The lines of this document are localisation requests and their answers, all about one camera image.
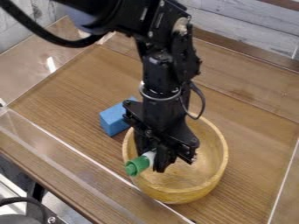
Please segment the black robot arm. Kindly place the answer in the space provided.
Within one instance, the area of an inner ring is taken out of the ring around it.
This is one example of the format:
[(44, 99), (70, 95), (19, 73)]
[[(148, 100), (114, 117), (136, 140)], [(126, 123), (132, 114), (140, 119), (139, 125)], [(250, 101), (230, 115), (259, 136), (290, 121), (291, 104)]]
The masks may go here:
[(164, 172), (178, 159), (194, 162), (200, 140), (186, 119), (199, 119), (188, 111), (191, 93), (199, 93), (192, 78), (200, 74), (202, 59), (192, 44), (192, 16), (176, 0), (54, 0), (72, 23), (88, 33), (67, 40), (48, 32), (12, 0), (0, 0), (0, 9), (42, 39), (58, 46), (91, 46), (108, 33), (122, 32), (135, 39), (143, 62), (139, 84), (142, 101), (126, 100), (124, 120), (134, 128), (142, 157), (154, 153), (155, 172)]

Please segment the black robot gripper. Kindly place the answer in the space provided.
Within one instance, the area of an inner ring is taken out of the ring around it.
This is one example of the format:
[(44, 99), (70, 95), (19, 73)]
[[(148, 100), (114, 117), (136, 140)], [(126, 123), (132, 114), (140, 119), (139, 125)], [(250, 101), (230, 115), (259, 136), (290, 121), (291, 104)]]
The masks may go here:
[[(200, 140), (187, 125), (191, 91), (183, 90), (168, 98), (144, 97), (126, 100), (123, 115), (134, 128), (136, 153), (155, 151), (154, 170), (163, 173), (176, 158), (192, 163)], [(198, 120), (202, 115), (190, 116)]]

